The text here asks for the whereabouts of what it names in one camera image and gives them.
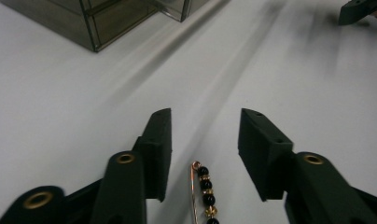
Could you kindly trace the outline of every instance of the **gold pin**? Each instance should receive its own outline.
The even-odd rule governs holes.
[[[206,206],[204,214],[208,218],[206,223],[219,224],[218,220],[215,218],[215,215],[217,214],[217,209],[214,206],[216,200],[214,196],[214,191],[212,189],[212,182],[210,181],[209,171],[198,161],[193,162],[190,166],[191,200],[192,210],[194,213],[194,223],[198,224],[197,207],[195,203],[194,191],[194,173],[197,173],[198,179],[200,180],[202,200],[204,205]]]

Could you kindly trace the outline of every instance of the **dark object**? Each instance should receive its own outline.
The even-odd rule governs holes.
[[[213,194],[204,194],[202,196],[202,200],[206,206],[215,205],[216,202],[215,196],[213,196]]]
[[[63,190],[44,186],[22,194],[0,219],[0,223],[57,224],[63,218]]]
[[[146,199],[165,198],[172,153],[171,109],[154,113],[139,139],[133,148],[141,150],[110,158],[104,179],[66,197],[57,187],[32,189],[9,207],[0,224],[147,223]]]
[[[206,224],[218,224],[218,220],[215,219],[214,217],[209,218]]]
[[[197,173],[198,173],[198,176],[209,175],[209,170],[208,170],[208,168],[202,166],[202,167],[198,168]]]
[[[202,180],[200,181],[200,186],[202,190],[205,189],[211,189],[212,188],[212,182],[209,180]]]
[[[262,201],[287,192],[290,223],[377,224],[377,198],[348,185],[324,157],[292,142],[259,112],[243,109],[239,154]]]
[[[352,0],[341,7],[339,25],[350,25],[377,10],[377,0]]]
[[[208,0],[0,0],[52,31],[98,52],[158,10],[183,21]]]

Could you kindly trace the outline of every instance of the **brass screw hole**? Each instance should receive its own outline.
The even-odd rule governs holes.
[[[315,164],[315,165],[323,164],[323,160],[314,155],[306,155],[304,156],[304,159],[311,164]]]
[[[48,191],[38,192],[27,198],[23,203],[23,207],[26,209],[35,209],[49,203],[51,199],[52,193]]]
[[[120,164],[130,163],[131,161],[134,161],[134,160],[135,160],[135,156],[130,155],[130,154],[123,154],[117,157],[117,162]]]

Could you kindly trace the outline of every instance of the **white table surface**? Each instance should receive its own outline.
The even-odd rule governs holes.
[[[29,189],[70,194],[101,178],[166,107],[174,152],[150,224],[192,223],[194,160],[210,169],[221,223],[288,223],[238,156],[243,107],[377,196],[377,20],[336,26],[344,3],[211,0],[183,23],[158,13],[100,53],[0,4],[0,216]]]

